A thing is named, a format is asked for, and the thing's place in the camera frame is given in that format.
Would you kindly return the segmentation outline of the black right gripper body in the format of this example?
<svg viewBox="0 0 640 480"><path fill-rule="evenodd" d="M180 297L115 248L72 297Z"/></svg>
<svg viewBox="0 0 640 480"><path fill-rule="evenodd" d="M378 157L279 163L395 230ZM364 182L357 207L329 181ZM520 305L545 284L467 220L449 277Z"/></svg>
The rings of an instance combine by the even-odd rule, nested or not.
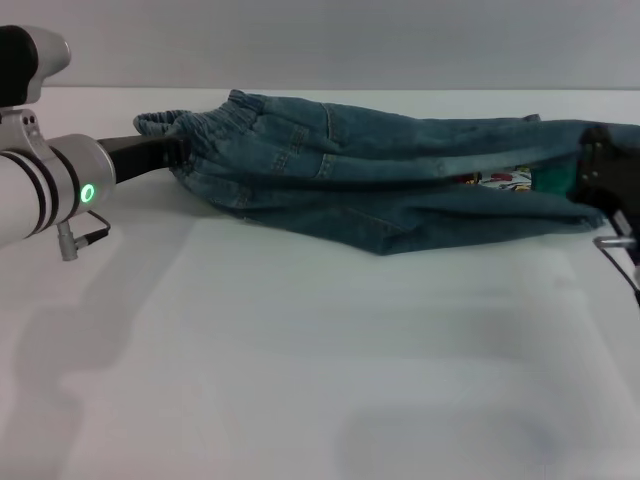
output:
<svg viewBox="0 0 640 480"><path fill-rule="evenodd" d="M590 195L582 202L601 210L618 233L639 237L639 150L616 149L611 167L613 193Z"/></svg>

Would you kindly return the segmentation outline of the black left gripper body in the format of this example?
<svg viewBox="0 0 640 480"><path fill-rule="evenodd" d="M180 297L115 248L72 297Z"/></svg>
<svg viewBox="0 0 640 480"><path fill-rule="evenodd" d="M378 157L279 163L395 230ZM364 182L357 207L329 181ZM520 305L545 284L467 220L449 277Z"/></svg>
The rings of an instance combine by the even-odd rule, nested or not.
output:
<svg viewBox="0 0 640 480"><path fill-rule="evenodd" d="M164 137L116 137L98 143L111 159L117 184L168 166L169 143Z"/></svg>

